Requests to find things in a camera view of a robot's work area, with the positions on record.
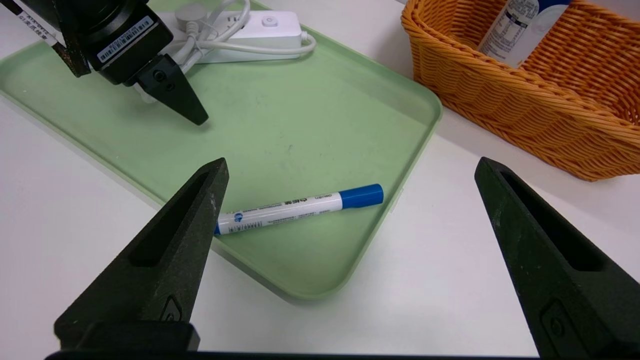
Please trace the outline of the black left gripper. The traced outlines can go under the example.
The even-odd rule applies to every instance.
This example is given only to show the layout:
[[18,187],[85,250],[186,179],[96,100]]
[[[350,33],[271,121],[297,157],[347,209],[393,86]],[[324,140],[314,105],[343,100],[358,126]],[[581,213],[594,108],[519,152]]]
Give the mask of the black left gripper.
[[173,33],[146,0],[76,0],[77,36],[94,71],[114,85],[139,85],[146,95],[194,125],[210,117],[181,67],[159,54]]

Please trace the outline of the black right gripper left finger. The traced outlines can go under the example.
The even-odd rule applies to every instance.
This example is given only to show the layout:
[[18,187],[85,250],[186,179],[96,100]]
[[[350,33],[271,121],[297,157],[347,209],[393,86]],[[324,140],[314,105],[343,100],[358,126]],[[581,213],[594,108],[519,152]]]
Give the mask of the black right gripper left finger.
[[190,323],[229,182],[200,167],[54,323],[63,351],[195,351]]

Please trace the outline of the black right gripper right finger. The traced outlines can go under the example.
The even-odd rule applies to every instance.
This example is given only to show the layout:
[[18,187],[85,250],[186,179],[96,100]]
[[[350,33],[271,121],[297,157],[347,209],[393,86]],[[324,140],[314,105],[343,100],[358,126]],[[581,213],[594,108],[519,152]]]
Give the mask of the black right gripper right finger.
[[638,358],[638,281],[507,166],[474,180],[540,357]]

